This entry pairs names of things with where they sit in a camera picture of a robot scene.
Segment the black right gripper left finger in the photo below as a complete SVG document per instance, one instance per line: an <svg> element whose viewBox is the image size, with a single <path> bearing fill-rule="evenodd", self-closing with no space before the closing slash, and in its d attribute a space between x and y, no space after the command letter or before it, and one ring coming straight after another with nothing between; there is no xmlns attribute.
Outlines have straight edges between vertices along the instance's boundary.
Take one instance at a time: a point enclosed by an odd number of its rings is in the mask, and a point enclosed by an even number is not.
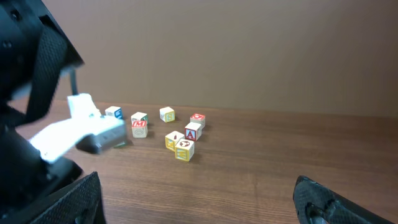
<svg viewBox="0 0 398 224"><path fill-rule="evenodd" d="M18 218L19 223L105 224L98 173L92 172L33 203Z"/></svg>

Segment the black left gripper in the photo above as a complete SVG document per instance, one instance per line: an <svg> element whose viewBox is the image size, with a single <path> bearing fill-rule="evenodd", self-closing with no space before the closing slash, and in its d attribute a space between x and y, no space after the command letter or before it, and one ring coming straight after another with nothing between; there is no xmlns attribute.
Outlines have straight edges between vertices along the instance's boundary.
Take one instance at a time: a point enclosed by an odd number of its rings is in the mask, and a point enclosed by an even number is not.
<svg viewBox="0 0 398 224"><path fill-rule="evenodd" d="M1 1L1 214L51 190L40 152L16 129L46 116L62 73L83 64L42 1Z"/></svg>

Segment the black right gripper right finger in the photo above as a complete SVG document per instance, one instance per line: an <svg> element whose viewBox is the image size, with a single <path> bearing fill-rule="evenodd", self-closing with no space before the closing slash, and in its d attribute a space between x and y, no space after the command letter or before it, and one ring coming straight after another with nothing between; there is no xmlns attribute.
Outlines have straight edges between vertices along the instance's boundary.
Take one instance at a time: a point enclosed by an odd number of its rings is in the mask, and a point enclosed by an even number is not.
<svg viewBox="0 0 398 224"><path fill-rule="evenodd" d="M301 224L392 224L304 175L296 180L293 201Z"/></svg>

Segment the soccer ball yellow block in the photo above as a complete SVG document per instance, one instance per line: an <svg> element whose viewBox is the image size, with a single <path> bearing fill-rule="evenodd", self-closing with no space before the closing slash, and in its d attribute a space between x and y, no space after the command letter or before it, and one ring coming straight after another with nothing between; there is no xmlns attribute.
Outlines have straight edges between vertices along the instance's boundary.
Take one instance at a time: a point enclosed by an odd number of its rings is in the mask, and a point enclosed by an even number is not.
<svg viewBox="0 0 398 224"><path fill-rule="evenodd" d="M188 139L181 139L175 146L175 158L189 162L195 153L195 142Z"/></svg>

